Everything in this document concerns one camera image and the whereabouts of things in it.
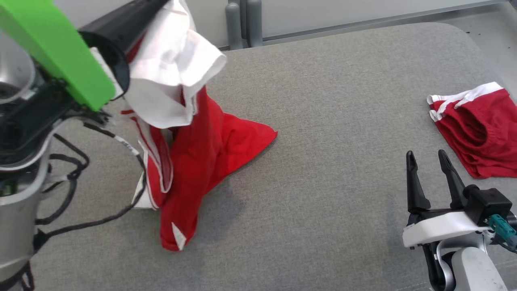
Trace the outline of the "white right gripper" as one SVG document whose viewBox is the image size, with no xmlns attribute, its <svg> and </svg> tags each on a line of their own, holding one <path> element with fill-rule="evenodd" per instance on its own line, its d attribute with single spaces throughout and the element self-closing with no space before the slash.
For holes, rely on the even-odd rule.
<svg viewBox="0 0 517 291">
<path fill-rule="evenodd" d="M 466 198 L 462 179 L 445 150 L 438 151 L 441 171 L 444 173 L 451 197 L 450 208 L 463 209 Z M 404 247 L 417 247 L 438 243 L 439 248 L 478 247 L 485 249 L 484 232 L 489 227 L 478 226 L 463 211 L 439 213 L 437 217 L 423 219 L 418 213 L 431 208 L 425 197 L 419 177 L 418 165 L 412 151 L 406 153 L 407 205 L 410 217 L 403 229 Z"/>
</svg>

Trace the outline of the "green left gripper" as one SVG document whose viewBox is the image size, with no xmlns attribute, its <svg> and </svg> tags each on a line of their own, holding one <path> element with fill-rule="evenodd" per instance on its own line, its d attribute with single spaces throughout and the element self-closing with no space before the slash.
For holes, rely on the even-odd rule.
<svg viewBox="0 0 517 291">
<path fill-rule="evenodd" d="M 84 26 L 79 34 L 53 0 L 0 0 L 0 29 L 51 77 L 66 81 L 75 101 L 98 111 L 127 92 L 128 54 L 169 1 L 131 1 Z"/>
</svg>

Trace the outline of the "red Bulls shorts white stripe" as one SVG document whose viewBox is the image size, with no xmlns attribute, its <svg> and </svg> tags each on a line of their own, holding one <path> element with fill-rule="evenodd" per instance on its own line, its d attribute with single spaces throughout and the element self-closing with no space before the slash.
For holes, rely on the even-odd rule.
<svg viewBox="0 0 517 291">
<path fill-rule="evenodd" d="M 517 178 L 517 105 L 497 82 L 429 95 L 430 118 L 475 179 Z"/>
</svg>

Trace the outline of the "red Bulls jersey white sleeves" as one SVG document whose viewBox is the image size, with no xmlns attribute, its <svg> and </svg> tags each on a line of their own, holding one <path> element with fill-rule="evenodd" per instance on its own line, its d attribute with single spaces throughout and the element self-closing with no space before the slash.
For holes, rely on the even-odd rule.
<svg viewBox="0 0 517 291">
<path fill-rule="evenodd" d="M 122 116 L 144 151 L 138 208 L 161 212 L 161 245 L 179 252 L 192 239 L 202 199 L 257 157 L 277 131 L 223 112 L 206 85 L 227 57 L 197 31 L 186 0 L 168 0 L 131 61 Z"/>
</svg>

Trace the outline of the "grey metal pole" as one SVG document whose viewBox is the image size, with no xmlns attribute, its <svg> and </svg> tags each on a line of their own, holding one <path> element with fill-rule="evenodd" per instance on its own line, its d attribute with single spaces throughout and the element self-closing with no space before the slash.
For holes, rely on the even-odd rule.
<svg viewBox="0 0 517 291">
<path fill-rule="evenodd" d="M 228 0 L 225 16 L 229 50 L 263 46 L 262 0 Z"/>
</svg>

